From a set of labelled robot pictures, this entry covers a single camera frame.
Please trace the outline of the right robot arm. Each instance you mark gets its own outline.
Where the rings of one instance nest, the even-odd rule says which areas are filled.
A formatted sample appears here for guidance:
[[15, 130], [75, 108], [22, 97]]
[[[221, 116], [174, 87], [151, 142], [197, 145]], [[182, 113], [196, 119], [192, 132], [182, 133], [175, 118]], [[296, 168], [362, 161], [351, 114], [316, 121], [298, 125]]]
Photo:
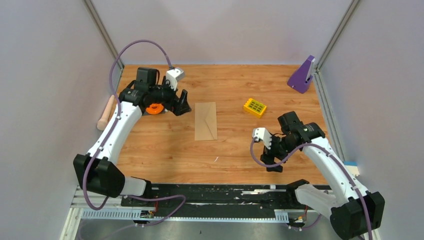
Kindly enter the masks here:
[[265, 127], [252, 131], [251, 143], [263, 143], [263, 152], [251, 157], [268, 172], [281, 173], [283, 164], [302, 151], [318, 168], [332, 194], [324, 193], [305, 179], [292, 182], [285, 195], [292, 209], [311, 207], [327, 218], [334, 232], [343, 240], [373, 239], [373, 231], [381, 226], [385, 199], [380, 192], [371, 192], [349, 171], [333, 150], [325, 133], [315, 122], [303, 123], [294, 111], [278, 118], [282, 135], [270, 133]]

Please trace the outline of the brown paper envelope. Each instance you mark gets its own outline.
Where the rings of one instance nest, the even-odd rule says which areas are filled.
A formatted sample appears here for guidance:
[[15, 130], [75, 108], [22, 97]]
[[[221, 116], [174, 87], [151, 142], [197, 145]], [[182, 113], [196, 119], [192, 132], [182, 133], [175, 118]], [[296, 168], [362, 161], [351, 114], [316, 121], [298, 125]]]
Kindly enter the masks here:
[[218, 139], [216, 102], [195, 103], [195, 141], [212, 141]]

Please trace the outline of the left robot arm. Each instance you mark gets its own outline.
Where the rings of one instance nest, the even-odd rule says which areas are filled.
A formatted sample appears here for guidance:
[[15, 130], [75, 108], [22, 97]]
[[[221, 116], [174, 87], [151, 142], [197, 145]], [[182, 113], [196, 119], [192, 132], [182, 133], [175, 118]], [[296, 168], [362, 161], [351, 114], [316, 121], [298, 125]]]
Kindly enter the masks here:
[[73, 160], [79, 186], [92, 193], [110, 198], [134, 196], [140, 206], [149, 206], [153, 193], [151, 182], [142, 178], [125, 176], [117, 162], [122, 147], [134, 125], [152, 104], [159, 104], [175, 116], [191, 111], [188, 92], [184, 89], [177, 96], [177, 85], [185, 77], [179, 68], [169, 69], [158, 84], [157, 75], [150, 74], [146, 80], [137, 78], [118, 95], [115, 111], [97, 142], [86, 154], [77, 154]]

